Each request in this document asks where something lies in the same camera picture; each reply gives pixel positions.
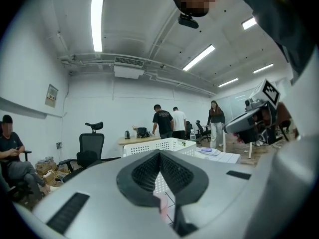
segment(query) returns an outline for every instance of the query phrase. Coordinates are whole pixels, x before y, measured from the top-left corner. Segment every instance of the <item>white plastic basket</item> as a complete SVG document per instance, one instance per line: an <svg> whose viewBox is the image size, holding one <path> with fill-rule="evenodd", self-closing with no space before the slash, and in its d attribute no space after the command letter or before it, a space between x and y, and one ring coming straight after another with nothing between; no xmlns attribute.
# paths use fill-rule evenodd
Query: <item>white plastic basket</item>
<svg viewBox="0 0 319 239"><path fill-rule="evenodd" d="M123 157L155 149L171 150L188 156L195 156L196 142L180 140L176 138L167 138L162 140L129 144L124 146ZM154 193L166 192L167 190L169 190L169 188L163 176L161 173L159 173L155 181Z"/></svg>

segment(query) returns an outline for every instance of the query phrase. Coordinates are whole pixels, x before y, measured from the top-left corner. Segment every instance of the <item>linear light fixture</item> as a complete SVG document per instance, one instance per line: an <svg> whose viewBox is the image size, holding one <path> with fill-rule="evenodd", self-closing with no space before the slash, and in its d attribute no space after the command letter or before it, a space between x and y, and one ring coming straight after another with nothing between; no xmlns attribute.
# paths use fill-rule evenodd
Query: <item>linear light fixture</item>
<svg viewBox="0 0 319 239"><path fill-rule="evenodd" d="M236 78L236 79L234 79L234 80L231 80L231 81L229 81L229 82L225 82L225 83L223 83L222 85L219 85L219 87L223 87L223 86L225 86L225 85L227 85L227 84L229 84L229 83L235 82L235 81L238 81L238 78Z"/></svg>
<svg viewBox="0 0 319 239"><path fill-rule="evenodd" d="M274 64L265 66L265 67L263 67L263 68L260 68L260 69L258 69L258 70L256 70L256 71L254 71L253 73L254 73L254 74L255 74L255 73L258 73L258 72L260 72L260 71L262 71L262 70L265 70L265 69L267 69L267 68L269 68L269 67L272 67L273 65L274 65Z"/></svg>
<svg viewBox="0 0 319 239"><path fill-rule="evenodd" d="M200 53L197 57L195 57L187 66L183 68L184 71L188 71L194 65L196 65L200 60L206 57L210 52L215 49L213 45L209 45L202 53Z"/></svg>
<svg viewBox="0 0 319 239"><path fill-rule="evenodd" d="M255 21L255 18L252 17L241 24L243 25L244 30L246 30L247 28L250 28L251 26L256 25L257 22Z"/></svg>
<svg viewBox="0 0 319 239"><path fill-rule="evenodd" d="M95 52L102 52L102 9L104 0L91 1L91 29Z"/></svg>

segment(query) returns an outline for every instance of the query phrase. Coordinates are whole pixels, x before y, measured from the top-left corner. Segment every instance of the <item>water bottle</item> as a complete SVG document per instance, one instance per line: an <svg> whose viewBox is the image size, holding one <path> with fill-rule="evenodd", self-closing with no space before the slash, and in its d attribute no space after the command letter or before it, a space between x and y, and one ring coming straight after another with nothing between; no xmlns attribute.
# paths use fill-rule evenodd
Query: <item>water bottle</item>
<svg viewBox="0 0 319 239"><path fill-rule="evenodd" d="M190 139L191 141L196 141L196 135L195 135L193 129L190 130L189 139Z"/></svg>

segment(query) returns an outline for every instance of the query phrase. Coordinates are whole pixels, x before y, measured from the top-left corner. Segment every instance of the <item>white t-shirt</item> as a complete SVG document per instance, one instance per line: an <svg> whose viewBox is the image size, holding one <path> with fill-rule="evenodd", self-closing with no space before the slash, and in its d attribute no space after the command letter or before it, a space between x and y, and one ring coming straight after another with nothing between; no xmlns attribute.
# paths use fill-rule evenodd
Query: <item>white t-shirt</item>
<svg viewBox="0 0 319 239"><path fill-rule="evenodd" d="M180 111L172 112L171 116L174 120L174 131L185 131L184 120L186 119L185 113Z"/></svg>

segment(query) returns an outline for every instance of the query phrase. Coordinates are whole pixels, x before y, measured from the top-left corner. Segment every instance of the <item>ceiling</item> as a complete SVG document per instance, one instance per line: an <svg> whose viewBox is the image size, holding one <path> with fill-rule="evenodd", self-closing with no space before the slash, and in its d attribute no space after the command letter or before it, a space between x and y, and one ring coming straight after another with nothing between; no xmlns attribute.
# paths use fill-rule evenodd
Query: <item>ceiling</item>
<svg viewBox="0 0 319 239"><path fill-rule="evenodd" d="M104 0L102 54L93 49L91 0L38 1L46 39L73 73L112 72L115 54L132 56L144 61L143 69L155 78L217 94L221 83L249 80L266 64L278 70L286 63L258 25L243 29L252 10L242 0L217 2L207 16L195 19L199 29L178 24L180 12L172 0ZM216 48L211 54L188 72L182 70L210 44Z"/></svg>

